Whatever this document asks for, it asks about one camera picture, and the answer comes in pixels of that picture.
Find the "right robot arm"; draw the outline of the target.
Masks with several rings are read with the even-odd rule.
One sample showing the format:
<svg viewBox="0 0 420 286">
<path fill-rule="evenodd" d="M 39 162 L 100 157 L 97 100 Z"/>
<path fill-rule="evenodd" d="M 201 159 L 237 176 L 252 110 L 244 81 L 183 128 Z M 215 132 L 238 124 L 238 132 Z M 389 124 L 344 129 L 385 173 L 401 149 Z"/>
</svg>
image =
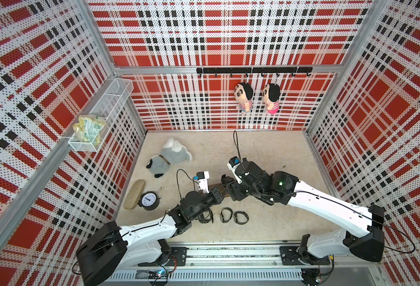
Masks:
<svg viewBox="0 0 420 286">
<path fill-rule="evenodd" d="M 381 262 L 385 250 L 384 210 L 362 207 L 328 195 L 297 176 L 284 171 L 268 174 L 256 163 L 233 157 L 227 164 L 232 176 L 221 182 L 233 201 L 253 196 L 274 205 L 297 207 L 339 226 L 323 235 L 303 235 L 293 257 L 305 265 L 315 265 L 330 255 L 354 255 L 368 262 Z"/>
</svg>

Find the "wooden watch stand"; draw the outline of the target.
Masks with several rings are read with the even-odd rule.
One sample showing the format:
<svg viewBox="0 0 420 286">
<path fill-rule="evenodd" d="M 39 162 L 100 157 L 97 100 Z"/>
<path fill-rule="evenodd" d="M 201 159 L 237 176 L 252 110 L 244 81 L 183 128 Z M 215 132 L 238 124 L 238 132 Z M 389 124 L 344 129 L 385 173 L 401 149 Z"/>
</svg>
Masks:
<svg viewBox="0 0 420 286">
<path fill-rule="evenodd" d="M 236 201 L 233 196 L 233 182 L 227 184 L 215 184 L 209 187 L 209 193 L 216 204 L 220 204 L 225 199 Z"/>
</svg>

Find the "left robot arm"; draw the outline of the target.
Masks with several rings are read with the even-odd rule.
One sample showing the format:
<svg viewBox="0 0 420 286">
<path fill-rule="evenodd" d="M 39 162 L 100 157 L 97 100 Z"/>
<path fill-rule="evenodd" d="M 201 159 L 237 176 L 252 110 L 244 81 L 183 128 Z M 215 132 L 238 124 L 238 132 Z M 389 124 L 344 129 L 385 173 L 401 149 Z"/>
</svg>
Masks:
<svg viewBox="0 0 420 286">
<path fill-rule="evenodd" d="M 129 266 L 165 263 L 171 254 L 167 240 L 186 232 L 224 197 L 225 191 L 217 187 L 206 194 L 192 191 L 161 218 L 131 226 L 118 226 L 115 221 L 104 224 L 76 251 L 83 284 L 97 286 Z"/>
</svg>

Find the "black round face watch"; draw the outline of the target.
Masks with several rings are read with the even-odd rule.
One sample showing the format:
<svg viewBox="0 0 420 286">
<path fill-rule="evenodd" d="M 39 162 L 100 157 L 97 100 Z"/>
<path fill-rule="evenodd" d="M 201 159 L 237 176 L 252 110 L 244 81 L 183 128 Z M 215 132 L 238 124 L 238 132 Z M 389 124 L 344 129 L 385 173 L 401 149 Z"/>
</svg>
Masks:
<svg viewBox="0 0 420 286">
<path fill-rule="evenodd" d="M 245 225 L 249 222 L 249 215 L 243 211 L 236 211 L 233 214 L 233 219 L 237 225 Z"/>
</svg>

